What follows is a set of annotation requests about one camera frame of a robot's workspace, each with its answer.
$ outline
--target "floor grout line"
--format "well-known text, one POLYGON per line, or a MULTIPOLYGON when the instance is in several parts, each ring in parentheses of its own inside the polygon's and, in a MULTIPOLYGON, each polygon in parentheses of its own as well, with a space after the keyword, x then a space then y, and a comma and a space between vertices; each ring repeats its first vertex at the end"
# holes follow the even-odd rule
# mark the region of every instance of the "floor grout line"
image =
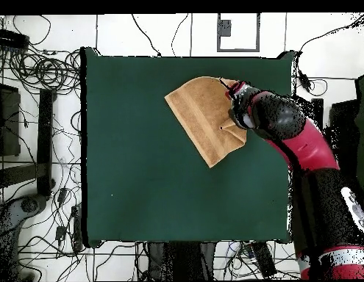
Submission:
POLYGON ((288 29, 288 12, 285 13, 285 35, 284 35, 284 52, 286 52, 286 32, 288 29))
POLYGON ((98 50, 98 14, 96 15, 96 50, 98 50))
MULTIPOLYGON (((30 163, 32 164, 32 161, 6 161, 6 160, 0 160, 0 163, 30 163)), ((52 162, 53 165, 60 165, 59 162, 52 162)), ((81 162, 70 162, 65 163, 66 165, 81 165, 81 162)))

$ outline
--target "green table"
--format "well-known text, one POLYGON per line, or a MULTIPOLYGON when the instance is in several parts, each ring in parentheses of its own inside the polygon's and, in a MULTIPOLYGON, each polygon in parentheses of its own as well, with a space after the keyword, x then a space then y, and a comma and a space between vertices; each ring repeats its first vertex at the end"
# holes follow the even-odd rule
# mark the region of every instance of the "green table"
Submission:
POLYGON ((83 213, 91 244, 288 238, 284 159, 249 132, 243 148, 209 169, 164 96, 199 76, 288 95, 293 52, 277 59, 152 58, 103 57, 86 48, 85 55, 83 213))

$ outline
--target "black cable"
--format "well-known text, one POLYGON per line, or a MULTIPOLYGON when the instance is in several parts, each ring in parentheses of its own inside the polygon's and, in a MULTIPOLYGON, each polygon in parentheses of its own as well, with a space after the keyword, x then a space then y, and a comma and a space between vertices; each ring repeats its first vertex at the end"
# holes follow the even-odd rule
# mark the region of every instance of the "black cable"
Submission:
POLYGON ((76 132, 80 132, 80 130, 78 129, 78 128, 76 128, 75 126, 74 126, 74 124, 73 124, 73 119, 74 119, 74 117, 76 117, 77 115, 81 115, 81 110, 79 110, 78 112, 75 112, 73 115, 72 115, 72 117, 71 117, 71 126, 72 126, 72 128, 73 128, 73 130, 74 131, 76 131, 76 132))
MULTIPOLYGON (((322 37, 325 37, 325 36, 327 36, 327 35, 329 35, 329 34, 332 34, 333 32, 338 32, 339 30, 341 30, 341 29, 348 29, 349 27, 351 27, 351 26, 359 26, 360 25, 360 23, 359 22, 361 22, 361 20, 363 20, 364 21, 364 14, 362 14, 358 19, 356 19, 353 23, 351 23, 351 24, 349 24, 349 25, 345 25, 345 26, 342 26, 342 27, 338 27, 338 28, 335 28, 335 29, 333 29, 333 30, 329 30, 328 32, 326 32, 325 34, 323 34, 323 35, 320 35, 320 36, 317 36, 317 37, 314 37, 314 38, 312 38, 312 39, 309 39, 308 41, 306 41, 303 45, 302 45, 302 47, 299 49, 299 55, 301 54, 301 51, 302 51, 302 49, 304 48, 304 46, 305 45, 307 45, 308 43, 310 43, 311 41, 314 41, 314 40, 316 40, 316 39, 320 39, 320 38, 322 38, 322 37)), ((297 69, 299 69, 299 56, 297 56, 297 69)))
POLYGON ((183 18, 183 20, 179 23, 178 28, 176 28, 176 31, 175 31, 173 40, 171 41, 171 50, 173 50, 174 56, 176 56, 176 55, 175 55, 175 52, 174 52, 173 44, 174 44, 174 40, 175 40, 176 34, 178 33, 178 30, 179 30, 180 25, 183 24, 183 22, 187 19, 187 17, 189 16, 189 14, 190 13, 187 13, 187 15, 185 16, 185 18, 183 18))
MULTIPOLYGON (((322 92, 322 94, 312 94, 310 92, 310 86, 307 82, 308 78, 307 78, 307 75, 305 75, 304 73, 302 73, 302 71, 299 69, 299 57, 301 56, 301 51, 302 49, 308 44, 310 43, 311 41, 314 41, 316 39, 319 39, 319 38, 322 38, 322 37, 325 37, 326 35, 329 35, 329 34, 332 34, 332 33, 335 33, 335 32, 338 32, 339 30, 341 29, 348 29, 349 27, 352 27, 352 26, 359 26, 360 24, 364 23, 364 14, 362 14, 358 19, 356 19, 353 23, 349 24, 349 25, 346 25, 346 26, 342 26, 342 27, 338 27, 336 29, 333 29, 333 30, 330 30, 328 32, 326 32, 325 34, 323 35, 320 35, 320 36, 317 36, 317 37, 314 37, 312 39, 309 39, 308 41, 306 41, 302 47, 299 49, 299 52, 297 52, 296 54, 296 71, 298 72, 298 75, 299 75, 299 79, 301 81, 301 85, 302 87, 308 92, 310 93, 311 95, 314 95, 314 96, 322 96, 326 90, 328 89, 328 84, 326 81, 324 81, 323 79, 319 79, 319 80, 322 80, 326 83, 326 89, 325 91, 322 92)), ((294 82, 294 95, 296 94, 296 81, 294 82)))
POLYGON ((135 246, 136 246, 136 244, 134 244, 134 245, 116 245, 113 248, 113 250, 111 251, 111 253, 108 256, 108 258, 103 263, 101 263, 100 265, 98 265, 95 270, 94 270, 94 264, 93 264, 93 281, 95 282, 95 281, 98 280, 98 268, 100 268, 101 266, 103 266, 104 264, 106 264, 111 259, 111 256, 113 256, 115 250, 118 247, 135 247, 135 246))
MULTIPOLYGON (((49 36, 49 32, 51 31, 51 21, 49 21, 49 19, 48 18, 45 18, 44 16, 42 16, 42 15, 39 15, 41 18, 43 18, 44 20, 46 20, 48 23, 49 23, 49 30, 47 31, 47 35, 41 40, 41 41, 39 41, 38 43, 30 43, 31 44, 31 46, 37 46, 37 45, 39 45, 39 44, 41 44, 45 39, 47 39, 47 37, 49 36)), ((18 33, 20 33, 20 34, 22 34, 19 30, 18 30, 18 28, 17 28, 17 26, 15 25, 15 18, 17 17, 17 15, 14 15, 14 17, 13 17, 13 26, 14 26, 14 28, 15 28, 15 30, 17 30, 17 32, 18 33)))
POLYGON ((138 26, 138 23, 137 23, 137 21, 136 21, 136 19, 135 19, 135 17, 134 17, 134 15, 133 14, 131 14, 131 16, 132 16, 132 19, 133 19, 133 21, 135 22, 135 24, 136 24, 136 26, 138 27, 138 29, 143 33, 143 35, 145 36, 145 37, 147 37, 148 38, 148 40, 149 40, 149 42, 150 42, 150 45, 151 45, 151 48, 154 50, 154 51, 156 51, 157 52, 157 56, 158 57, 161 57, 162 55, 161 55, 161 53, 153 46, 153 43, 151 42, 151 40, 150 40, 150 38, 148 37, 148 35, 140 28, 140 26, 138 26))
POLYGON ((30 269, 30 270, 35 270, 35 271, 39 272, 39 273, 40 273, 40 276, 39 276, 39 278, 38 278, 38 281, 37 281, 37 282, 40 282, 40 279, 42 279, 43 273, 42 273, 42 272, 41 272, 38 268, 30 267, 30 266, 27 266, 27 265, 23 265, 22 263, 20 263, 20 261, 18 261, 18 264, 19 264, 20 266, 22 266, 23 268, 28 268, 28 269, 30 269))

